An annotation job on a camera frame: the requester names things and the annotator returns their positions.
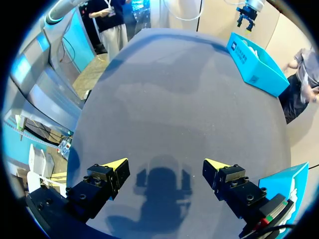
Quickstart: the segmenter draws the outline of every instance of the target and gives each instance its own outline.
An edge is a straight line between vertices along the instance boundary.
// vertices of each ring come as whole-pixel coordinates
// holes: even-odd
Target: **white pants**
[[[102,43],[108,51],[109,62],[119,53],[119,51],[128,43],[125,24],[118,25],[102,31],[100,33]]]

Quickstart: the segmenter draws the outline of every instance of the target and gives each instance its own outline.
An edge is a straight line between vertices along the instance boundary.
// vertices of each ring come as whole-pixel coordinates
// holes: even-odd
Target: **gray table surface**
[[[243,82],[225,45],[148,29],[111,62],[78,121],[67,185],[124,157],[131,175],[88,225],[120,238],[238,238],[245,222],[214,196],[204,158],[258,183],[291,156],[279,101]]]

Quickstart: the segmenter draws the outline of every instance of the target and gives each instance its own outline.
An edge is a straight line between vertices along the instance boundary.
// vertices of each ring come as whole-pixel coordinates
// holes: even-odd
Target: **wooden floor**
[[[80,98],[87,90],[91,90],[108,66],[107,54],[97,55],[74,81],[73,88]]]

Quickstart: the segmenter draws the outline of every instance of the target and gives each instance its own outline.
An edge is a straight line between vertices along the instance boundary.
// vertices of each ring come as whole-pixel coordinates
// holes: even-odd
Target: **blue box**
[[[248,46],[257,51],[259,59]],[[227,50],[237,65],[244,82],[275,97],[279,96],[289,85],[287,78],[276,62],[254,42],[232,32]]]
[[[290,190],[293,179],[295,180],[295,188],[297,189],[297,201],[296,210],[292,214],[291,218],[286,222],[286,224],[294,224],[294,220],[299,211],[301,202],[306,190],[307,179],[308,179],[309,164],[303,163],[291,168],[287,168],[279,173],[262,178],[259,180],[259,187],[267,188],[267,199],[272,199],[278,193],[286,197],[286,200],[290,197]],[[280,233],[276,239],[281,239],[288,232],[286,229],[283,233]]]

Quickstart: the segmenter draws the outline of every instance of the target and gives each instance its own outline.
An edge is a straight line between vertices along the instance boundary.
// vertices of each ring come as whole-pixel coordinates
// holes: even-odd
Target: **metal screw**
[[[43,204],[40,203],[40,204],[38,205],[38,210],[41,211],[42,209],[43,209]]]
[[[100,185],[101,185],[101,182],[102,182],[101,179],[96,179],[96,180],[95,180],[95,185],[96,185],[96,186],[100,186]]]
[[[45,200],[45,203],[46,203],[47,205],[50,205],[52,202],[53,202],[53,200],[50,199],[50,198],[48,198],[48,199]]]
[[[234,180],[234,181],[231,181],[230,184],[232,187],[235,187],[235,186],[237,186],[238,182],[236,180]]]
[[[261,192],[262,192],[263,194],[267,193],[267,188],[265,188],[265,187],[262,187],[260,190],[261,190]]]
[[[85,194],[81,194],[81,195],[80,195],[80,199],[81,199],[81,200],[85,200],[85,199],[86,199],[86,195],[85,195]]]
[[[84,182],[88,182],[88,181],[89,181],[89,176],[84,176],[84,177],[83,177],[83,181],[84,181]]]
[[[249,195],[247,195],[246,199],[247,199],[247,201],[252,201],[254,199],[254,196],[249,194]]]

